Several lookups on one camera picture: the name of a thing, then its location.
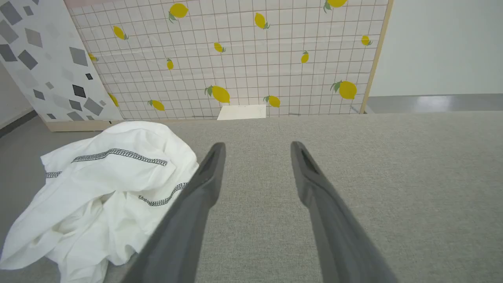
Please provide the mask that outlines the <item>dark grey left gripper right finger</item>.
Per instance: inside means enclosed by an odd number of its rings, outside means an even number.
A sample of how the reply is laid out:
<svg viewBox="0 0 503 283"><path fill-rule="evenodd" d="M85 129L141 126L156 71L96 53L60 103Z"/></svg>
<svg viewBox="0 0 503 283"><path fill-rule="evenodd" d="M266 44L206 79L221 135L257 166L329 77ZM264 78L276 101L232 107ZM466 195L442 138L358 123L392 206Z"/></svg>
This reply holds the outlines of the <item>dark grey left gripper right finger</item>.
<svg viewBox="0 0 503 283"><path fill-rule="evenodd" d="M397 276L305 145L294 141L290 149L297 193L309 210L323 281L397 283Z"/></svg>

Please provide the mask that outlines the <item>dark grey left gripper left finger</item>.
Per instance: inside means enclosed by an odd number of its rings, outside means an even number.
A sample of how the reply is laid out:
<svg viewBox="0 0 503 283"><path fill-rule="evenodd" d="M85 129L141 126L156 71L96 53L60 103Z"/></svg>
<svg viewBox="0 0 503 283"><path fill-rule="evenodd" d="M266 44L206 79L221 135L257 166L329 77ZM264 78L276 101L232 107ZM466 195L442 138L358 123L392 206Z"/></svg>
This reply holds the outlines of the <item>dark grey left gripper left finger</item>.
<svg viewBox="0 0 503 283"><path fill-rule="evenodd" d="M225 158L225 144L212 145L122 278L123 283L195 281L208 215L220 194Z"/></svg>

